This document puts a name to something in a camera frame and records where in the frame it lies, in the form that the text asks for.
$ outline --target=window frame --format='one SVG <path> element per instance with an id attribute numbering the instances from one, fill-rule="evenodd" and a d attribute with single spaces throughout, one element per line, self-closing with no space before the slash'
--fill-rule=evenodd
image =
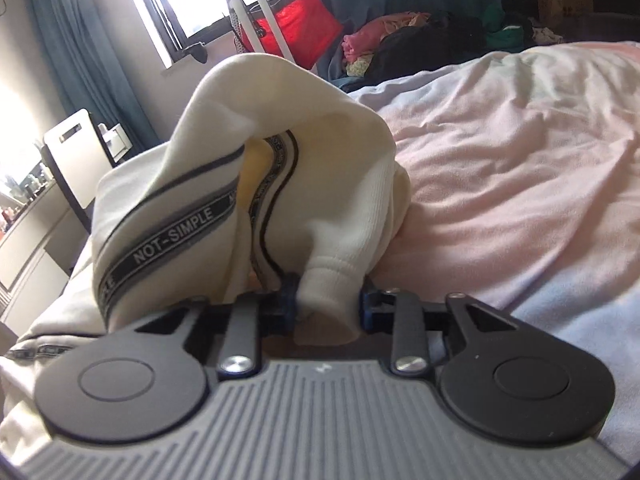
<path id="1" fill-rule="evenodd" d="M 225 16 L 187 37 L 168 0 L 143 1 L 173 63 L 188 56 L 190 47 L 194 44 L 207 44 L 233 31 L 231 20 Z"/>

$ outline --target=metal screw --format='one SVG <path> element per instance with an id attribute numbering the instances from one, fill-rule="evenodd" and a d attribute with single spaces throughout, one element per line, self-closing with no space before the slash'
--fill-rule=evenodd
<path id="1" fill-rule="evenodd" d="M 421 372 L 427 367 L 427 361 L 421 357 L 407 355 L 396 361 L 396 370 L 399 372 Z"/>
<path id="2" fill-rule="evenodd" d="M 220 368 L 228 374 L 243 374 L 254 366 L 254 362 L 244 355 L 232 355 L 227 357 Z"/>

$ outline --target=gray ribbed plate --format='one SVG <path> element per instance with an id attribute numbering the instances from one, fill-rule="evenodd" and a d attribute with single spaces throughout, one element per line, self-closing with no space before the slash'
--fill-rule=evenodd
<path id="1" fill-rule="evenodd" d="M 555 449 L 485 440 L 429 384 L 375 361 L 271 362 L 227 381 L 178 430 L 132 446 L 54 440 L 30 480 L 616 480 L 626 466 L 588 439 Z"/>

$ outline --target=white pole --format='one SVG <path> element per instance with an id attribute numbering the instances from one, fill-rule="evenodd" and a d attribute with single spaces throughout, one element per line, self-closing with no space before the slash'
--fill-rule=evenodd
<path id="1" fill-rule="evenodd" d="M 284 59 L 288 59 L 290 62 L 295 63 L 296 61 L 293 59 L 293 56 L 291 55 L 291 51 L 289 50 L 289 45 L 287 44 L 287 41 L 284 39 L 284 36 L 282 35 L 282 31 L 278 26 L 278 22 L 276 21 L 276 18 L 273 15 L 273 12 L 271 12 L 271 7 L 269 6 L 268 1 L 258 0 L 258 4 L 262 9 L 262 13 L 264 14 L 264 17 L 267 19 L 267 23 L 269 23 L 269 27 L 274 37 L 276 38 L 276 42 L 280 47 L 280 51 L 284 56 Z"/>
<path id="2" fill-rule="evenodd" d="M 264 52 L 264 47 L 262 43 L 260 43 L 260 38 L 258 38 L 254 30 L 254 24 L 249 19 L 242 0 L 231 0 L 229 5 L 238 15 L 238 21 L 240 25 L 242 25 L 244 33 L 249 38 L 249 43 L 251 43 L 251 46 L 254 48 L 254 52 Z"/>

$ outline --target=pink clothing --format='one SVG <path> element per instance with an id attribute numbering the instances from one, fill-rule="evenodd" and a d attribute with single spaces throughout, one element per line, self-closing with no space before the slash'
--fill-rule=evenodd
<path id="1" fill-rule="evenodd" d="M 342 38 L 344 57 L 353 63 L 362 55 L 372 54 L 385 36 L 401 27 L 424 25 L 429 16 L 426 12 L 400 12 L 376 18 L 358 32 Z"/>

